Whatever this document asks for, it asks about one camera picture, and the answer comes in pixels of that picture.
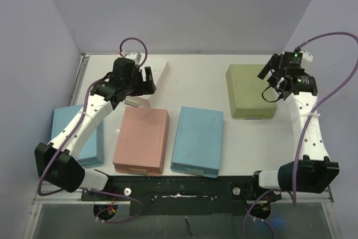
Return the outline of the light blue plastic basket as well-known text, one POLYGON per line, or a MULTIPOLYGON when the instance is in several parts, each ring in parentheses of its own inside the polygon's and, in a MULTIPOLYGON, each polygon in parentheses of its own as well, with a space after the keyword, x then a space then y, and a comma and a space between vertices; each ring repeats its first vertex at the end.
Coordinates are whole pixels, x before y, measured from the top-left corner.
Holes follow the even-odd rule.
MULTIPOLYGON (((61 107, 54 110, 51 139, 55 138, 69 122, 78 114, 83 105, 61 107)), ((104 164, 104 124, 99 123, 83 146, 77 159, 84 168, 94 168, 104 164)))

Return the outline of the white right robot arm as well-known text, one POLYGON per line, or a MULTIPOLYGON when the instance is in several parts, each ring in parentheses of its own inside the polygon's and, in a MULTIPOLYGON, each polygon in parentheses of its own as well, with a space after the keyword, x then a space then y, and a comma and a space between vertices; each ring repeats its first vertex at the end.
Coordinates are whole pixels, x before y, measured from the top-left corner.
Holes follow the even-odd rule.
POLYGON ((303 64, 313 57, 305 51, 273 54, 259 79, 267 80, 268 86, 285 101, 293 125, 294 160, 276 171, 259 171, 257 180, 250 183, 249 192, 255 199, 262 199, 269 189, 302 193, 322 193, 338 175, 340 168, 324 146, 319 114, 317 83, 306 73, 303 64))

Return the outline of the white plastic basket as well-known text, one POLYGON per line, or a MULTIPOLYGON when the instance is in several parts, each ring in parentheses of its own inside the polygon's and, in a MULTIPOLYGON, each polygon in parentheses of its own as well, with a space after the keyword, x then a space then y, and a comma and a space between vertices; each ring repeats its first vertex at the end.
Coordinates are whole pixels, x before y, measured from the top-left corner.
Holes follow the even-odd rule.
POLYGON ((125 99, 124 104, 134 107, 154 108, 160 90, 163 87, 163 84, 170 71, 169 61, 161 56, 150 55, 148 56, 145 64, 142 66, 142 69, 144 69, 144 67, 151 67, 154 84, 157 88, 155 93, 152 95, 144 96, 128 96, 125 99))

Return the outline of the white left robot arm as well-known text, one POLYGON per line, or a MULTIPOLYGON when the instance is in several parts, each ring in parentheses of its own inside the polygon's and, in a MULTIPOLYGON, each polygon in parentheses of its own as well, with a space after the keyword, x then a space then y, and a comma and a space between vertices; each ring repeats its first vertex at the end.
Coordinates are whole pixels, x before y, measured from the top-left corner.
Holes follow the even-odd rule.
POLYGON ((35 161, 40 178, 37 193, 48 182, 58 191, 72 193, 78 189, 94 190, 101 200, 113 196, 109 176, 93 168, 84 168, 77 161, 80 152, 99 123, 128 96, 152 95, 156 91, 151 67, 142 68, 136 61, 119 57, 112 71, 92 82, 86 91, 82 108, 62 131, 47 143, 39 143, 35 161))

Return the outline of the pink plastic basket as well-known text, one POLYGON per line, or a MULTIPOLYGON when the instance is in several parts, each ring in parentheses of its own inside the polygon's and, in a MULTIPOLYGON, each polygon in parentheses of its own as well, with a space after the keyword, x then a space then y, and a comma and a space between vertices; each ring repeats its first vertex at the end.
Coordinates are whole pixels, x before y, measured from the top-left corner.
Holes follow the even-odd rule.
POLYGON ((170 117, 165 109, 127 107, 112 163, 118 173, 163 174, 170 117))

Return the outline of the yellow-green plastic basket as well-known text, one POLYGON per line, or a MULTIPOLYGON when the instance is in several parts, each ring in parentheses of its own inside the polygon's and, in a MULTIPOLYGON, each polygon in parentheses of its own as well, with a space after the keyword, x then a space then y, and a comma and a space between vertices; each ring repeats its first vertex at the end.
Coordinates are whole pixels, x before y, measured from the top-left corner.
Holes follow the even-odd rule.
POLYGON ((263 64, 231 64, 225 74, 230 114, 233 119, 272 119, 275 103, 266 102, 261 93, 268 84, 257 75, 263 64))

